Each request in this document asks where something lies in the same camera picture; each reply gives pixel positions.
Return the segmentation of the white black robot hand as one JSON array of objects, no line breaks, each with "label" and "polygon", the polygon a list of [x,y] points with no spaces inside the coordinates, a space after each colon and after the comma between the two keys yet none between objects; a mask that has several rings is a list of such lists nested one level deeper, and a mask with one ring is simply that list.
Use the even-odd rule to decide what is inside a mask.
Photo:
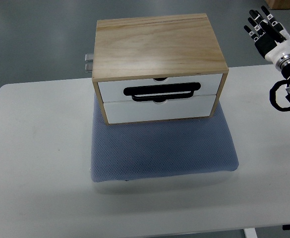
[{"label": "white black robot hand", "polygon": [[244,29],[254,42],[258,53],[265,60],[277,65],[290,59],[290,34],[278,22],[265,6],[261,6],[263,14],[251,9]]}]

